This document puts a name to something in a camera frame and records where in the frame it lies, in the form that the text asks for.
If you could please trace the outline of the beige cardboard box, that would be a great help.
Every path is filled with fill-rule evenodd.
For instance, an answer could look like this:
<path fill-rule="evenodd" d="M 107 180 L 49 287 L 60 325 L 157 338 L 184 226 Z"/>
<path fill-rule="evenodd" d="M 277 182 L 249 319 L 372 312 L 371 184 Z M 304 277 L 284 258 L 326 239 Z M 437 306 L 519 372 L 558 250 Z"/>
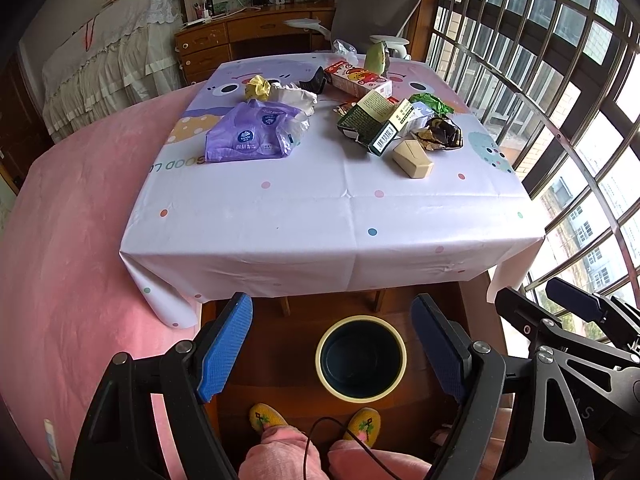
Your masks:
<path fill-rule="evenodd" d="M 393 161 L 411 179 L 424 179 L 432 169 L 433 162 L 417 140 L 402 140 L 392 153 Z"/>

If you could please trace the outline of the purple plastic bag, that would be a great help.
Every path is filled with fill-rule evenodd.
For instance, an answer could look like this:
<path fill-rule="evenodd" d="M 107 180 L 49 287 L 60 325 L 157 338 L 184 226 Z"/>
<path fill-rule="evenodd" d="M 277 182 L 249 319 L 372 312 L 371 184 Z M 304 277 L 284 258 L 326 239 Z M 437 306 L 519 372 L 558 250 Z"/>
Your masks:
<path fill-rule="evenodd" d="M 206 132 L 204 159 L 211 162 L 288 157 L 310 126 L 296 107 L 251 99 L 241 102 Z"/>

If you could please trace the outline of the white paper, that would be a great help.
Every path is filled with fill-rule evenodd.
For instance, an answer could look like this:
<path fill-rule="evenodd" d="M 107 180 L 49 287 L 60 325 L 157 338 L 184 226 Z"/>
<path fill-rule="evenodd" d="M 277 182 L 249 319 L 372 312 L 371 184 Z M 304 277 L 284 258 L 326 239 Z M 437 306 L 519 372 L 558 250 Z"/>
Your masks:
<path fill-rule="evenodd" d="M 318 96 L 296 84 L 280 84 L 273 82 L 270 84 L 269 101 L 295 107 L 310 117 L 314 114 L 314 108 L 318 103 Z"/>

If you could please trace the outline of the red cartoon snack box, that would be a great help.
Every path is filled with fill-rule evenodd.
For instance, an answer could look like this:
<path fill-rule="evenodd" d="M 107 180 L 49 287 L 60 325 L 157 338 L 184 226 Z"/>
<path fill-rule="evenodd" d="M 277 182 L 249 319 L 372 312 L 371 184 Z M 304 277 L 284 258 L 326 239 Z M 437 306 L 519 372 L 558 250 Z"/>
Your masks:
<path fill-rule="evenodd" d="M 371 91 L 378 92 L 383 98 L 389 98 L 393 92 L 390 79 L 346 61 L 337 61 L 329 65 L 324 69 L 324 73 L 331 86 L 358 99 Z"/>

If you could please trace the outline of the round cream trash bin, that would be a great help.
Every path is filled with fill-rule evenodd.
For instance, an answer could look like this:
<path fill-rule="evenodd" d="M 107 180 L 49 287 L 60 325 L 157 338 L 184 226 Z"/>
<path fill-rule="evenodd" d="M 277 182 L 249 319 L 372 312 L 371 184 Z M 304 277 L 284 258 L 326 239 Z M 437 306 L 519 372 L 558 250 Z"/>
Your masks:
<path fill-rule="evenodd" d="M 408 353 L 401 334 L 373 315 L 353 315 L 322 335 L 314 366 L 323 387 L 348 403 L 378 402 L 405 376 Z"/>

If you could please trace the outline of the left yellow embroidered slipper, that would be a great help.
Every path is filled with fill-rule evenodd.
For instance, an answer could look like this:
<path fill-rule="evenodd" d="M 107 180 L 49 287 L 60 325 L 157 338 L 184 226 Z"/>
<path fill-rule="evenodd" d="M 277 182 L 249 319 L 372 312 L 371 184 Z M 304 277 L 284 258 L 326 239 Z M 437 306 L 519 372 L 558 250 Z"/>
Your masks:
<path fill-rule="evenodd" d="M 250 426 L 258 434 L 263 434 L 269 428 L 283 427 L 288 424 L 277 410 L 265 403 L 253 405 L 250 408 L 248 417 L 250 418 Z"/>

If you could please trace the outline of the yellow embroidered slipper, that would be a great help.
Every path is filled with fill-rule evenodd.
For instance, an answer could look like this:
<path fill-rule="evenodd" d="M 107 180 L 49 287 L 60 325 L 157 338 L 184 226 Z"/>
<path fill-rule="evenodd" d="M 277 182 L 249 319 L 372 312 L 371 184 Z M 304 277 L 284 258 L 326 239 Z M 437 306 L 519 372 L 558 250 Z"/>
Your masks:
<path fill-rule="evenodd" d="M 374 408 L 360 408 L 352 416 L 344 432 L 344 440 L 358 440 L 372 448 L 381 430 L 381 415 Z"/>
<path fill-rule="evenodd" d="M 265 403 L 253 405 L 250 408 L 248 417 L 250 418 L 250 426 L 258 434 L 263 434 L 269 428 L 283 427 L 288 424 L 277 410 Z"/>

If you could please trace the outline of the right yellow embroidered slipper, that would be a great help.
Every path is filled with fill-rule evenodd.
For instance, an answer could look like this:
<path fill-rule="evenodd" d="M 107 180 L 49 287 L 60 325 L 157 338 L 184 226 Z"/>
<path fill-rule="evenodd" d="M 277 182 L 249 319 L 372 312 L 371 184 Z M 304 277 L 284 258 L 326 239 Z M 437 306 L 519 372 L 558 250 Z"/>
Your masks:
<path fill-rule="evenodd" d="M 374 408 L 360 408 L 352 416 L 344 432 L 344 440 L 358 440 L 372 448 L 381 430 L 381 415 Z"/>

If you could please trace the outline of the pink trouser legs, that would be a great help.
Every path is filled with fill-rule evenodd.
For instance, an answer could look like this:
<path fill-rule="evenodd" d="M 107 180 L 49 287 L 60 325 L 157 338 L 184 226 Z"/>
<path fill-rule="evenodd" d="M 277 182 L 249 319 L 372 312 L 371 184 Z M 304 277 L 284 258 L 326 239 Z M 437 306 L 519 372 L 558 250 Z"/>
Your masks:
<path fill-rule="evenodd" d="M 307 437 L 292 426 L 272 427 L 262 434 L 241 464 L 240 479 L 301 479 Z M 373 454 L 401 479 L 424 479 L 431 465 L 407 454 L 377 451 Z M 328 453 L 329 473 L 311 443 L 307 456 L 308 479 L 390 479 L 390 475 L 353 440 L 338 440 Z"/>

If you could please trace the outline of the cartoon patterned tablecloth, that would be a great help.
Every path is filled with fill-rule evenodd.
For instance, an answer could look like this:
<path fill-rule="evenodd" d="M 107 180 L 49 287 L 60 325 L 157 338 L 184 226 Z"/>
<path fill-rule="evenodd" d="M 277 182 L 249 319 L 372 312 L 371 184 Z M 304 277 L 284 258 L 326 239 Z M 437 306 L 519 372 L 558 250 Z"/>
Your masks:
<path fill-rule="evenodd" d="M 206 162 L 205 136 L 250 77 L 299 82 L 333 56 L 224 63 L 168 133 L 132 208 L 119 255 L 156 316 L 191 327 L 198 302 L 356 292 L 464 281 L 495 271 L 516 286 L 544 240 L 540 215 L 506 151 L 428 66 L 393 61 L 396 99 L 430 92 L 463 133 L 422 179 L 337 129 L 345 93 L 326 88 L 285 158 Z"/>

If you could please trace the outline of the black gold foil wrapper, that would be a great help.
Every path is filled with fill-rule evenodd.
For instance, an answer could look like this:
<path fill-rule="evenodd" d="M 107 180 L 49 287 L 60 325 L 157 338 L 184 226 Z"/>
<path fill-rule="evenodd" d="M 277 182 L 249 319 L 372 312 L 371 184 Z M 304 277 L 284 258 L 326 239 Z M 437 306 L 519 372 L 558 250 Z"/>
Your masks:
<path fill-rule="evenodd" d="M 434 116 L 411 133 L 425 151 L 453 151 L 462 148 L 461 129 L 447 117 Z"/>

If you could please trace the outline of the white green medicine box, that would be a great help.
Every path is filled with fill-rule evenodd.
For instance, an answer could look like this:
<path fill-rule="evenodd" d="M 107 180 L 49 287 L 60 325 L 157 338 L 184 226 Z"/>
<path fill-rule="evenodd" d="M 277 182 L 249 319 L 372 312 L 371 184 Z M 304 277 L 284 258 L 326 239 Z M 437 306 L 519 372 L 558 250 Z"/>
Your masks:
<path fill-rule="evenodd" d="M 394 106 L 390 116 L 383 120 L 367 142 L 366 147 L 370 153 L 381 156 L 393 140 L 410 130 L 407 124 L 412 112 L 411 104 L 408 100 L 402 100 Z"/>

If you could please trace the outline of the blue white carton box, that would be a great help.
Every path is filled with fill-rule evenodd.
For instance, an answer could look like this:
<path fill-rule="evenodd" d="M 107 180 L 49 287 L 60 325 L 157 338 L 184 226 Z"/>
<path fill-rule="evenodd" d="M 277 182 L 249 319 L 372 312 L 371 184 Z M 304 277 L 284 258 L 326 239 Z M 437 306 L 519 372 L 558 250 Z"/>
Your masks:
<path fill-rule="evenodd" d="M 426 124 L 436 116 L 434 110 L 421 101 L 413 102 L 411 106 L 412 112 L 409 115 L 407 124 L 409 129 L 424 128 Z"/>

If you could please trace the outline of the green crumpled wrapper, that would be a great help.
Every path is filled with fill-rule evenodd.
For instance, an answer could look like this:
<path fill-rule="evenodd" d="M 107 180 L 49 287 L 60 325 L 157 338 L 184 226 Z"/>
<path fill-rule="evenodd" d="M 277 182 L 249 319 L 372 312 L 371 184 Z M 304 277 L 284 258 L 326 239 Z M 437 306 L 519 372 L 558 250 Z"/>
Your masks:
<path fill-rule="evenodd" d="M 454 112 L 454 108 L 444 101 L 439 99 L 438 96 L 431 94 L 430 92 L 415 93 L 409 98 L 409 102 L 412 104 L 421 103 L 427 108 L 432 110 L 435 114 L 448 115 Z"/>

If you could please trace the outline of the dark green carton box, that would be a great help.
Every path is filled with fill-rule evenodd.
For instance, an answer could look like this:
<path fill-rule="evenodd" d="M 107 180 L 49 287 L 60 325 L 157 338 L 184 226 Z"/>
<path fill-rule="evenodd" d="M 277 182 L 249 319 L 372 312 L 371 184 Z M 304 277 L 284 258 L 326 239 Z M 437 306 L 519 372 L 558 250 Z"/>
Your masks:
<path fill-rule="evenodd" d="M 337 129 L 366 148 L 372 144 L 393 115 L 399 102 L 372 90 L 357 101 L 337 121 Z"/>

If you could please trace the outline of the yellow crumpled wrapper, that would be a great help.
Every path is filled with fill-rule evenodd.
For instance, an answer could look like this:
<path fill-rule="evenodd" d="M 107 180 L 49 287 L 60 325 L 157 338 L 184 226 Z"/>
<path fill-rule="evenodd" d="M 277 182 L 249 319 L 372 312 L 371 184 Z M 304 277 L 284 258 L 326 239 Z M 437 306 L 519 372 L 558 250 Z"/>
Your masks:
<path fill-rule="evenodd" d="M 271 91 L 270 82 L 262 75 L 255 75 L 245 85 L 245 99 L 268 101 Z"/>

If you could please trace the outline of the wooden desk with drawers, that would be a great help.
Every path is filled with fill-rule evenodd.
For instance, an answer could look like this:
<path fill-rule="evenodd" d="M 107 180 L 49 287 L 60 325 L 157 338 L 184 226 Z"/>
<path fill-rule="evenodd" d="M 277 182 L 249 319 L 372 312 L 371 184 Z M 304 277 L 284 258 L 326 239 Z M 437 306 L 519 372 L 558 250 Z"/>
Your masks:
<path fill-rule="evenodd" d="M 312 18 L 330 28 L 335 9 L 330 2 L 265 6 L 194 25 L 175 34 L 175 51 L 185 84 L 202 82 L 225 62 L 258 56 L 326 50 L 318 32 L 288 26 L 288 20 Z"/>

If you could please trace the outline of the clear plastic bag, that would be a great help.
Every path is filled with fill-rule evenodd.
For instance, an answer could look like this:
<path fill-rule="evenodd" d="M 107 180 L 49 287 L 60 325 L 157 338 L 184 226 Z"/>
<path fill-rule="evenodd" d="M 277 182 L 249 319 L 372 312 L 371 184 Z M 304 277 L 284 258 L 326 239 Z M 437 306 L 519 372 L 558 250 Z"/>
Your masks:
<path fill-rule="evenodd" d="M 351 66 L 358 65 L 358 52 L 354 46 L 343 40 L 332 41 L 332 52 Z"/>

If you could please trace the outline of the white lace covered furniture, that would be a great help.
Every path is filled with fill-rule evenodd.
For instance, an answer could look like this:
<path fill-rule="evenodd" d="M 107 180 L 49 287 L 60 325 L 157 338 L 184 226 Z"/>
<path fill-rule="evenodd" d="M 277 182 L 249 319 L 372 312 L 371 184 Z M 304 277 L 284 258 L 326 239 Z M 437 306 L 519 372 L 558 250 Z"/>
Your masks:
<path fill-rule="evenodd" d="M 117 0 L 43 64 L 42 118 L 54 142 L 182 86 L 178 0 Z"/>

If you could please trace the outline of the grey office chair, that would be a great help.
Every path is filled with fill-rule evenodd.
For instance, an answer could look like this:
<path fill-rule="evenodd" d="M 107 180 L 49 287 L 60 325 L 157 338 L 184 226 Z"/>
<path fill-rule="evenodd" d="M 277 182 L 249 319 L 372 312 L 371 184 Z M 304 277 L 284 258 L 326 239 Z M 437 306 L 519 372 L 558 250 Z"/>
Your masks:
<path fill-rule="evenodd" d="M 409 40 L 400 33 L 420 3 L 421 0 L 336 0 L 331 28 L 322 26 L 318 18 L 293 18 L 285 24 L 318 32 L 329 42 L 341 40 L 358 53 L 384 42 L 395 58 L 408 60 Z"/>

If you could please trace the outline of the wooden table frame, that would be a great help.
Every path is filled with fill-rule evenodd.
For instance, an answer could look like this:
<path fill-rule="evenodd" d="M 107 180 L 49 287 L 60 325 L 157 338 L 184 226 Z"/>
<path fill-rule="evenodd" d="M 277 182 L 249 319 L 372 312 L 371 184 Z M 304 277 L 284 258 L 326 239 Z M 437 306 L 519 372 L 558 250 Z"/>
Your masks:
<path fill-rule="evenodd" d="M 284 316 L 293 311 L 309 311 L 320 314 L 378 313 L 382 310 L 387 288 L 362 290 L 361 292 L 329 292 L 328 294 L 283 296 L 278 304 Z"/>

